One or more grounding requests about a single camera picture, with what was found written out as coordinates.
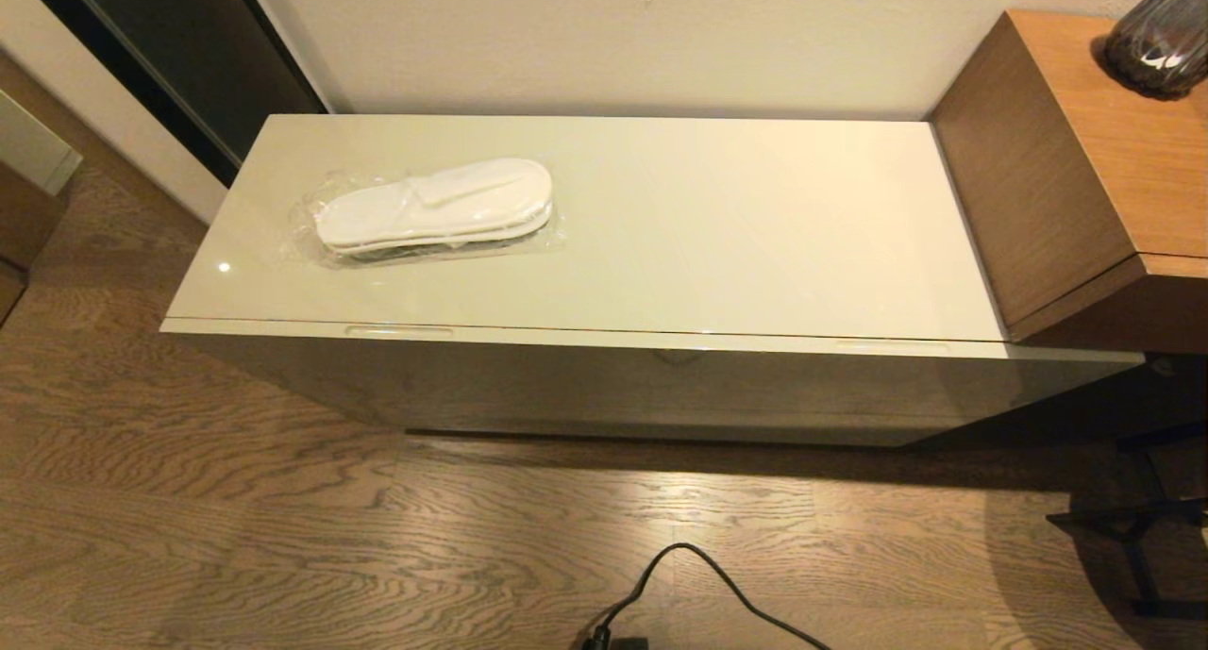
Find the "black cable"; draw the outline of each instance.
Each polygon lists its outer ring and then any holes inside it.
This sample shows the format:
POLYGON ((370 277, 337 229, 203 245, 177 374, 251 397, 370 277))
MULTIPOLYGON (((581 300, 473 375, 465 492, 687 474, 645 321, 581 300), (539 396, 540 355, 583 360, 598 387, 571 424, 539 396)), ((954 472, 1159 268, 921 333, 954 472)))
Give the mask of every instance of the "black cable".
POLYGON ((657 567, 658 562, 663 559, 663 556, 667 556, 672 551, 676 551, 676 549, 687 549, 689 551, 699 556, 702 561, 708 563, 709 567, 713 568, 713 571, 718 573, 718 576, 721 578, 721 581, 726 582, 726 586, 730 587, 730 591, 734 592, 734 596, 738 597, 738 600, 743 604, 743 607, 750 610, 751 615, 755 615, 756 617, 763 620, 765 622, 768 622, 769 625, 777 626, 784 629, 785 632, 791 633, 792 636, 805 640, 806 643, 809 643, 818 650, 831 650, 830 646, 827 646, 821 640, 818 640, 817 638, 809 636, 808 633, 798 628, 795 628, 785 622, 782 622, 780 620, 773 617, 772 615, 768 615, 763 610, 760 610, 759 608, 753 605, 751 602, 747 599, 747 596, 743 594, 743 591, 738 588, 738 585, 734 584, 734 580, 730 579, 730 575, 726 574, 725 569, 721 569, 721 565, 718 564, 716 561, 710 558, 708 553, 698 549, 696 545, 683 541, 679 544, 672 544, 667 549, 663 549, 662 551, 658 552, 657 556, 654 557, 652 561, 650 561, 650 564, 646 565, 646 570, 641 573, 640 578, 638 578, 638 585, 634 587, 633 593, 631 593, 620 603, 612 607, 609 614, 604 617, 604 621, 596 627, 596 633, 592 634, 592 638, 583 644, 585 649, 599 648, 600 650, 608 650, 608 642, 609 638, 611 637, 611 632, 609 632, 609 625, 612 623, 612 620, 616 620, 617 615, 621 615, 621 610, 625 610, 626 608, 629 607, 631 603, 633 603, 638 598, 641 598, 641 593, 643 591, 646 590, 646 582, 650 581, 650 576, 655 571, 655 567, 657 567))

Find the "wooden shelf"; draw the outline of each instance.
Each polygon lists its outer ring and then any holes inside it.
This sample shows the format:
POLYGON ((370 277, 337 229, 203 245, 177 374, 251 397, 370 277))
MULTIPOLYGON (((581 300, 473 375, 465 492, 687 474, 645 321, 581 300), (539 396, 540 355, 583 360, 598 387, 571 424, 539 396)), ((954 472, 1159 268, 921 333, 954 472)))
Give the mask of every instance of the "wooden shelf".
POLYGON ((1122 87, 1111 27, 1003 14, 931 121, 1012 339, 1208 353, 1208 87, 1122 87))

